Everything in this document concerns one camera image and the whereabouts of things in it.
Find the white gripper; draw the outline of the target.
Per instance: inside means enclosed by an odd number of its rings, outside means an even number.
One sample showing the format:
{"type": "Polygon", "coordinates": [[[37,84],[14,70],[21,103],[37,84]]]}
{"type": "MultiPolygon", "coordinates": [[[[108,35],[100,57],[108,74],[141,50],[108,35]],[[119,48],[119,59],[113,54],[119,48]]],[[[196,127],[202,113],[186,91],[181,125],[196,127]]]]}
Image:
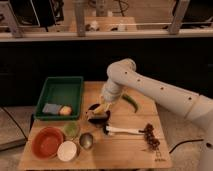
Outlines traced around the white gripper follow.
{"type": "Polygon", "coordinates": [[[103,99],[106,101],[103,103],[104,112],[110,109],[113,105],[112,102],[116,101],[122,93],[122,87],[113,82],[106,82],[103,85],[101,95],[103,99]]]}

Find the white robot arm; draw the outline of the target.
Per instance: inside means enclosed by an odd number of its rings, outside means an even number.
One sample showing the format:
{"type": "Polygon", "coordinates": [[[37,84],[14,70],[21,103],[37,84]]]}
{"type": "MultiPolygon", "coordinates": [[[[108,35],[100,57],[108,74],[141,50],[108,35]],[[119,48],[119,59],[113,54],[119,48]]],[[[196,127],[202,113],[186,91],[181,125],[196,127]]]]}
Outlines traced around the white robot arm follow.
{"type": "Polygon", "coordinates": [[[201,146],[197,171],[213,171],[213,99],[176,87],[136,72],[136,64],[126,58],[110,64],[101,95],[106,102],[116,101],[124,86],[153,99],[167,110],[185,117],[206,134],[201,146]]]}

